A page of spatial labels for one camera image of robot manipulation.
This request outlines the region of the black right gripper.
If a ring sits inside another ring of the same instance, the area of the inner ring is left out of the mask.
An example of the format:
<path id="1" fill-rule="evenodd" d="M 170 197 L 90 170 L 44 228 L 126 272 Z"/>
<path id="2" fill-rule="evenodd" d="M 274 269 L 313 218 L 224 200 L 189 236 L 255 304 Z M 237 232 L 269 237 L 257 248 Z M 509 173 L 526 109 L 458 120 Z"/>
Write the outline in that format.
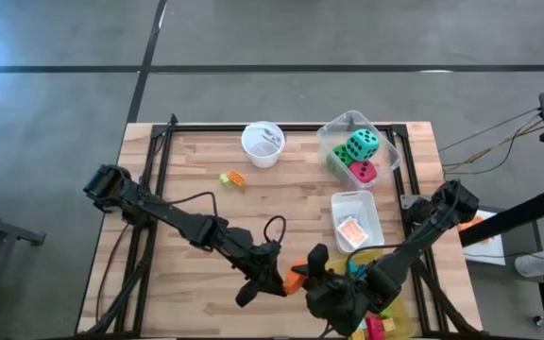
<path id="1" fill-rule="evenodd" d="M 348 258 L 341 270 L 338 266 L 328 270 L 328 260 L 327 246 L 317 244 L 308 254 L 307 264 L 294 265 L 291 270 L 307 277 L 304 289 L 310 314 L 326 320 L 338 334 L 351 336 L 367 314 L 378 314 L 381 309 L 366 282 L 349 272 Z"/>

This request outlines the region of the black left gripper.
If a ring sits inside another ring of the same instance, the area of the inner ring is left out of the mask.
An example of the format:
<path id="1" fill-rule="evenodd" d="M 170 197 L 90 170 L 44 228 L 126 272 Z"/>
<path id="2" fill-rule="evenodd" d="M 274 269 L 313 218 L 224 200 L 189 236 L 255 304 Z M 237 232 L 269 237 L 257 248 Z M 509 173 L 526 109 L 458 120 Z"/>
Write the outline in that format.
<path id="1" fill-rule="evenodd" d="M 247 306 L 259 293 L 287 296 L 283 287 L 285 270 L 278 262 L 280 252 L 281 244 L 276 240 L 256 246 L 249 230 L 228 229 L 227 259 L 246 276 L 246 284 L 235 298 L 240 307 Z"/>

